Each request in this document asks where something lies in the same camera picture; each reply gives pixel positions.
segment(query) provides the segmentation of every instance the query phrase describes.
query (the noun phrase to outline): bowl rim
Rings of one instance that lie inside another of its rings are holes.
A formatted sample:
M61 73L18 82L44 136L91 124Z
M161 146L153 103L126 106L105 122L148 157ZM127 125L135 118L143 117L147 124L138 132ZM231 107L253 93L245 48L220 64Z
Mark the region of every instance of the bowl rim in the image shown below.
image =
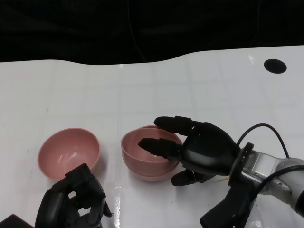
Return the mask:
M138 159L138 158L136 158L136 157L130 155L130 154L124 149L124 147L123 147L124 138L125 138L128 134L131 134L131 133L133 133L133 132L135 132L135 131L142 131L142 130L163 131L163 132L167 132L167 133L173 134L174 137L176 137L176 138L179 140L180 144L182 145L181 139L180 139L175 133L171 133L171 132L165 131L165 130L160 129L160 128L143 128L143 127L141 127L141 128L132 130L132 131L128 132L127 134L125 134L125 135L123 136L123 138L122 138L121 141L120 141L120 146L121 146L121 148L122 148L123 153L127 154L127 155L130 156L131 158L133 158L133 159L135 159L135 160L138 160L138 161L140 161L140 162L146 162L146 163L167 163L167 162L171 162L170 160L156 161L156 162L155 162L155 161L145 161L145 160L141 160L141 159Z
M58 131L58 132L52 134L50 137L48 137L48 138L43 142L43 144L41 145L41 147L40 147L40 149L39 149L38 156L37 156L37 163L38 163L38 167L39 167L40 171L41 171L46 177L48 177L48 178L50 178L50 179L52 179L52 180L55 180L55 181L60 181L61 179L52 178L52 177L50 177L49 175L45 174L45 173L43 172L41 166L40 166L39 158L40 158L40 154L41 154L41 149L43 148L43 146L46 144L46 142L47 142L50 138L52 138L53 136L55 136L56 134L58 134L58 133L60 133L60 132L69 131L69 130L82 130L82 131L85 131L85 132L91 134L91 135L96 139L97 144L98 144L98 157L97 157L96 161L93 163L93 165L92 165L91 167L87 164L87 166L89 167L90 170L92 170L92 169L96 166L98 160L100 159L100 143L99 143L99 140L97 139L96 135L94 135L92 132L90 132L90 131L88 131L88 130L86 130L86 129L84 129L84 128L80 128L80 127L71 127L71 128L66 128L66 129L60 130L60 131Z

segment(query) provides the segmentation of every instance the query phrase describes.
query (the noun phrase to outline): black plastic part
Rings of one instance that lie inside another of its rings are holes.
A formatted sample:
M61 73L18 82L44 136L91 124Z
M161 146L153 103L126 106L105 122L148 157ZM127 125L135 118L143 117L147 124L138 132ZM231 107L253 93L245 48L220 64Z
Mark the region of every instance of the black plastic part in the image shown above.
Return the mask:
M210 123L198 123L181 148L181 163L194 172L228 176L239 150L222 129Z
M171 183L173 186L176 186L176 187L185 186L185 185L194 184L197 182L204 183L213 177L214 177L213 175L205 175L205 174L201 174L201 173L192 172L190 170L184 170L182 172L175 174L171 178Z
M253 144L248 143L240 151L233 164L230 174L229 186L231 187L227 196L218 205L211 209L201 219L203 228L243 228L248 220L255 200L251 199L255 187L252 182L242 176L242 169Z
M201 219L203 228L243 228L252 209L251 189L242 183L231 186L227 196Z
M281 74L287 70L287 66L284 62L278 59L269 59L264 63L264 67L271 73Z
M69 198L73 191L76 196ZM80 216L81 208L91 209ZM88 166L82 164L46 192L35 228L100 228L103 215L112 216L105 202L105 192Z
M199 122L192 121L187 117L161 116L155 119L154 124L168 132L178 133L187 136L192 128Z
M16 215L11 215L2 222L0 228L33 228L30 224L26 223Z

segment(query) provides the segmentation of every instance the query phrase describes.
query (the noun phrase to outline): silver metal arm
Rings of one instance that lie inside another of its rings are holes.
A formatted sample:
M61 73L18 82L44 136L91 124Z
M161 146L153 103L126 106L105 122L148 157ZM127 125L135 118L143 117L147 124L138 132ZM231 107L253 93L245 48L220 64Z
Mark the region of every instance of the silver metal arm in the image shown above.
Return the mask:
M280 159L252 150L242 175L258 186L270 174L295 165L304 165L304 161L298 158ZM295 210L296 203L303 191L304 171L294 171L274 178L262 189L260 194L274 196Z

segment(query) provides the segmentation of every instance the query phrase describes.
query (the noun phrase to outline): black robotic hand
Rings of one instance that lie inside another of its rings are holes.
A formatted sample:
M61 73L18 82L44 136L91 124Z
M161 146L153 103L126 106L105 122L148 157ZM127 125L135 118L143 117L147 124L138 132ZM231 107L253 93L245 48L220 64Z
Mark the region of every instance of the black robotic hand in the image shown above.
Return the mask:
M240 148L220 128L186 117L158 117L154 124L187 136L183 145L166 139L144 138L139 146L151 154L178 160L186 168L171 179L174 186L203 183L215 175L228 176Z
M203 183L215 175L230 176L231 188L227 196L200 219L201 225L204 228L243 228L252 209L250 197L254 186L241 172L253 145L248 143L240 150L220 128L185 117L158 117L154 124L187 136L183 145L162 138L144 138L138 144L151 154L182 163L186 170L172 177L174 186Z

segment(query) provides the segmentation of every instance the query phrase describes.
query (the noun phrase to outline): black hole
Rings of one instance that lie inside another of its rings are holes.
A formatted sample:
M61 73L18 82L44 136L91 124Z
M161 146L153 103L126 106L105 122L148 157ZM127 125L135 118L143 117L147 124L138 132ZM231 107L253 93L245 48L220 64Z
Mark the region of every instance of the black hole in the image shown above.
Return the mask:
M278 59L269 59L264 63L264 67L271 73L281 74L287 70L287 66L281 60Z

